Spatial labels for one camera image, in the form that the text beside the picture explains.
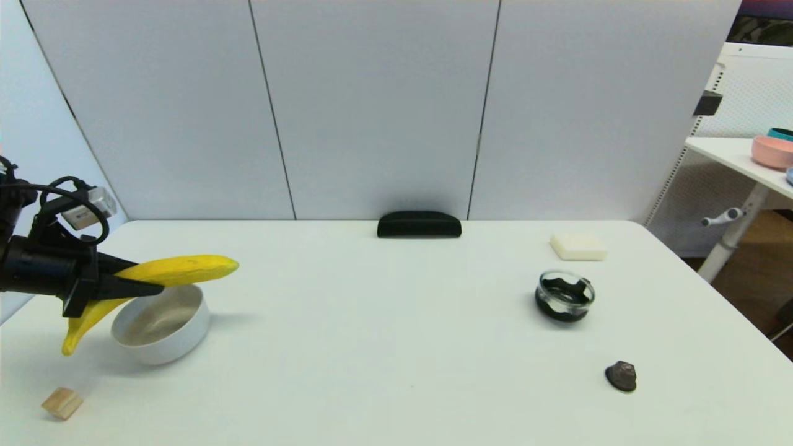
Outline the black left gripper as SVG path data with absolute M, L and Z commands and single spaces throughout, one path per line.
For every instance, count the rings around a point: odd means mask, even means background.
M 57 297 L 63 317 L 81 317 L 96 285 L 96 249 L 85 240 L 56 237 L 35 240 L 12 236 L 2 243 L 1 285 L 3 292 Z M 165 286 L 114 276 L 138 265 L 99 252 L 97 269 L 102 273 L 96 301 L 135 299 L 160 294 Z

